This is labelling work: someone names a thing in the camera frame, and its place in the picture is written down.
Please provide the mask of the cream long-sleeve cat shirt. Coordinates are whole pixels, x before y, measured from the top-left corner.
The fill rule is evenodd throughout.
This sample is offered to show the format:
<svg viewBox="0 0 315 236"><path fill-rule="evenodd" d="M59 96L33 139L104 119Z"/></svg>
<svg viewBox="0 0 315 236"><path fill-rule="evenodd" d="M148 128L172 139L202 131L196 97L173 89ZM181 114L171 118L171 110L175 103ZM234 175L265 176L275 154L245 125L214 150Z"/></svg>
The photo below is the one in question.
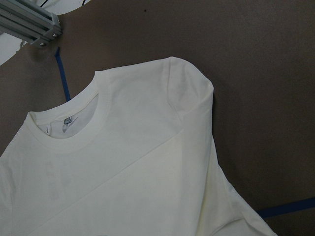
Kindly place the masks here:
<svg viewBox="0 0 315 236"><path fill-rule="evenodd" d="M0 158L3 236L272 236L226 179L214 87L169 57L28 112Z"/></svg>

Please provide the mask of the aluminium frame post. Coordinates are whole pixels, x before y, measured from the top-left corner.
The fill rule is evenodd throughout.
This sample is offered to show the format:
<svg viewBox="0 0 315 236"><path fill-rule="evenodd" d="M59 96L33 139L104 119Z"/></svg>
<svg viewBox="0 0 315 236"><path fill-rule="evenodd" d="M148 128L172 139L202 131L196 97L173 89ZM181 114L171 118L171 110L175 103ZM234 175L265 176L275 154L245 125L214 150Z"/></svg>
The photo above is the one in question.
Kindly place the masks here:
<svg viewBox="0 0 315 236"><path fill-rule="evenodd" d="M38 48L62 34L58 16L29 0L0 1L0 30Z"/></svg>

